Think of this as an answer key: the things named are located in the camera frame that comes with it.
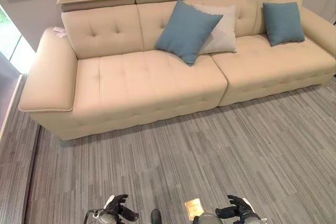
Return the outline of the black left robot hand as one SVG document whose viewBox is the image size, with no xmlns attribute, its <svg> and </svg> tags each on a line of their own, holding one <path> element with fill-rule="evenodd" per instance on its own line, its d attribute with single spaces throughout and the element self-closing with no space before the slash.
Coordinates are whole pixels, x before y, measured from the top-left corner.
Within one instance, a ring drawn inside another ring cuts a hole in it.
<svg viewBox="0 0 336 224">
<path fill-rule="evenodd" d="M 112 214 L 115 217 L 117 224 L 123 223 L 120 217 L 131 222 L 135 222 L 139 218 L 138 213 L 123 205 L 127 198 L 127 194 L 114 196 L 112 201 L 109 202 L 105 207 L 105 210 L 107 210 L 108 213 Z"/>
</svg>

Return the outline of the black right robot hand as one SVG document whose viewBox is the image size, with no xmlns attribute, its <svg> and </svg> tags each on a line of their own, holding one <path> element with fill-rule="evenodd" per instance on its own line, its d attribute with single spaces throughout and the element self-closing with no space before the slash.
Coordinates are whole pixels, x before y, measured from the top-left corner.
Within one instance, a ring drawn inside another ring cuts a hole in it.
<svg viewBox="0 0 336 224">
<path fill-rule="evenodd" d="M 222 209 L 216 208 L 215 213 L 217 217 L 221 219 L 229 219 L 232 217 L 242 218 L 245 214 L 254 213 L 252 207 L 242 198 L 233 195 L 227 195 L 227 198 L 232 206 Z"/>
</svg>

